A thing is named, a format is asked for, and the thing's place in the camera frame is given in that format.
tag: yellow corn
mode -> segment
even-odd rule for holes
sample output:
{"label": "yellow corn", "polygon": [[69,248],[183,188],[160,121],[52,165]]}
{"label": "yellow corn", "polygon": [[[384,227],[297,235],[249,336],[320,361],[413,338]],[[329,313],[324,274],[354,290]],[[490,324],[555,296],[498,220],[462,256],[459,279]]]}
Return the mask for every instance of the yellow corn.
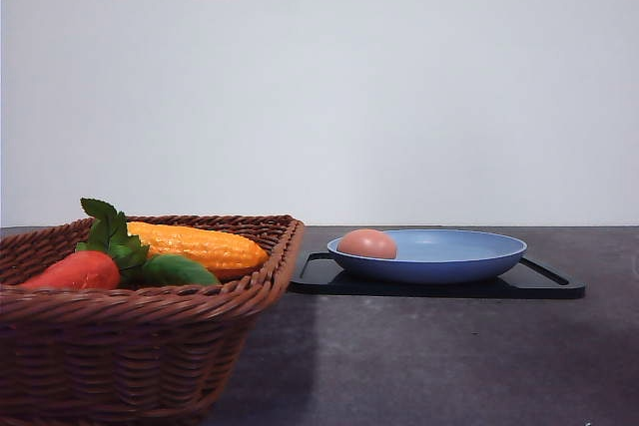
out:
{"label": "yellow corn", "polygon": [[269,257],[257,243],[233,233],[142,221],[129,221],[127,229],[149,246],[149,256],[181,254],[201,263],[219,279],[247,274]]}

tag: black mat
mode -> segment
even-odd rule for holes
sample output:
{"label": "black mat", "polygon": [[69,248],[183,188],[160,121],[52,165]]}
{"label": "black mat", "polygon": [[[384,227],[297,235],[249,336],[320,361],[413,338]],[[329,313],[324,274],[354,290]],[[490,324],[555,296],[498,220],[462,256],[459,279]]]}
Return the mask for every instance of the black mat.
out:
{"label": "black mat", "polygon": [[485,281],[412,284],[379,281],[346,273],[328,252],[314,252],[298,263],[289,291],[309,294],[438,296],[458,298],[576,299],[586,286],[548,264],[523,257],[512,269]]}

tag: blue plate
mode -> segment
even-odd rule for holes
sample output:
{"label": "blue plate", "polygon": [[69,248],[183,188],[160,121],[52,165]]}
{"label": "blue plate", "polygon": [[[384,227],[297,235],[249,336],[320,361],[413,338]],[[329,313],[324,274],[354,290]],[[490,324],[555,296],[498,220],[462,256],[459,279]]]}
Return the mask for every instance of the blue plate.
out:
{"label": "blue plate", "polygon": [[395,259],[337,251],[340,238],[326,246],[348,273],[407,283],[466,283],[498,276],[519,262],[525,242],[503,234],[461,229],[386,230],[397,244]]}

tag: brown egg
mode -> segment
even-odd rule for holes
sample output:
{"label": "brown egg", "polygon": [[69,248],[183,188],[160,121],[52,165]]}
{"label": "brown egg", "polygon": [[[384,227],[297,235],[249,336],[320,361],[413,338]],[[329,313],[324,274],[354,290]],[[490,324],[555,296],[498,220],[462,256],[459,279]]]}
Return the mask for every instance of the brown egg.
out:
{"label": "brown egg", "polygon": [[337,245],[337,251],[371,258],[393,259],[397,245],[390,235],[377,229],[354,229],[345,234]]}

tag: brown wicker basket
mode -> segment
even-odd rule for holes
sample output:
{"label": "brown wicker basket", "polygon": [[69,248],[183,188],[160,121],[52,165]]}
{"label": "brown wicker basket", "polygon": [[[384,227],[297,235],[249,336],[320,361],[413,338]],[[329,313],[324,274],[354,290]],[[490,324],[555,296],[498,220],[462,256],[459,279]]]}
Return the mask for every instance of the brown wicker basket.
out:
{"label": "brown wicker basket", "polygon": [[238,233],[270,257],[223,285],[139,290],[11,286],[86,239],[91,219],[2,239],[0,424],[195,425],[257,315],[284,294],[304,224],[281,216],[144,216]]}

